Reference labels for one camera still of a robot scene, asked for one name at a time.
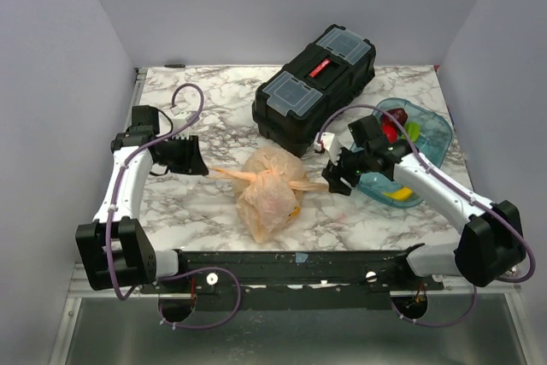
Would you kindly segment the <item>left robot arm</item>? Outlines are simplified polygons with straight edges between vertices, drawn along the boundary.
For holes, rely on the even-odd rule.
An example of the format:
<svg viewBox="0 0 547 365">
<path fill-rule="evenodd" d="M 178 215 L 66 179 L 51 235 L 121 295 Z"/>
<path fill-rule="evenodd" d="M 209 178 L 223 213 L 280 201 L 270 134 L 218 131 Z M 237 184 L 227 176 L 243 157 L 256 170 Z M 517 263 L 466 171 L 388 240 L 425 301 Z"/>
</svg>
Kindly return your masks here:
<svg viewBox="0 0 547 365">
<path fill-rule="evenodd" d="M 206 176 L 198 136 L 170 136 L 148 146 L 160 132 L 160 110 L 132 108 L 131 124 L 116 135 L 110 148 L 113 173 L 92 222 L 78 226 L 75 239 L 87 279 L 95 291 L 143 286 L 160 280 L 171 292 L 183 291 L 189 271 L 176 250 L 155 250 L 138 218 L 144 185 L 155 164 L 173 174 Z"/>
</svg>

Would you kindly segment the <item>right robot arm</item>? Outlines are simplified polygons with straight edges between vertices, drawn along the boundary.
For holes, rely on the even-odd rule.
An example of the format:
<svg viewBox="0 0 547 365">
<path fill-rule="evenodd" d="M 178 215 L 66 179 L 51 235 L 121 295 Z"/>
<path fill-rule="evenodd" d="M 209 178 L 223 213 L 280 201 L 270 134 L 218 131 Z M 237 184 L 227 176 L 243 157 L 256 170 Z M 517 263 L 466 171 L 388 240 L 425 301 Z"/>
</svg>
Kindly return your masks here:
<svg viewBox="0 0 547 365">
<path fill-rule="evenodd" d="M 406 261 L 392 271 L 399 287 L 413 289 L 430 275 L 461 276 L 479 287 L 509 280 L 506 273 L 526 257 L 520 213 L 511 202 L 496 203 L 457 183 L 407 139 L 390 142 L 372 115 L 349 129 L 359 151 L 343 147 L 326 130 L 315 137 L 315 149 L 329 155 L 322 176 L 330 192 L 349 196 L 364 174 L 379 173 L 409 188 L 460 234 L 454 244 L 407 250 Z"/>
</svg>

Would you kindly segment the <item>red fake apple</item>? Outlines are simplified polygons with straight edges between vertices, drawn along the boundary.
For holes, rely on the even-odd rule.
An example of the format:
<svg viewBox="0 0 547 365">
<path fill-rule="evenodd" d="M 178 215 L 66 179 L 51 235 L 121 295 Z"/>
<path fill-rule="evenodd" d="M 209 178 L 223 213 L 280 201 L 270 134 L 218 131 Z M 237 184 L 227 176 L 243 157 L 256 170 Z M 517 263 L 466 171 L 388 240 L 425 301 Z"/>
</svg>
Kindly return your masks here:
<svg viewBox="0 0 547 365">
<path fill-rule="evenodd" d="M 397 129 L 391 124 L 383 124 L 381 126 L 382 132 L 387 137 L 390 144 L 398 140 Z"/>
</svg>

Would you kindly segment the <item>peach plastic bag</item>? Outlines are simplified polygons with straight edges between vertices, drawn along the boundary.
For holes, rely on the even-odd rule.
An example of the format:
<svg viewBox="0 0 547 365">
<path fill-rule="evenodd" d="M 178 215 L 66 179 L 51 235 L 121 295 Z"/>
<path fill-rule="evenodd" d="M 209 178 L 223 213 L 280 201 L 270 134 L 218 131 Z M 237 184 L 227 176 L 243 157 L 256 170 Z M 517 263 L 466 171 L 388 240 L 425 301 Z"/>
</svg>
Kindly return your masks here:
<svg viewBox="0 0 547 365">
<path fill-rule="evenodd" d="M 209 177 L 232 182 L 238 217 L 258 244 L 299 216 L 304 193 L 328 191 L 327 184 L 309 180 L 298 157 L 273 146 L 255 150 L 239 171 L 215 167 Z"/>
</svg>

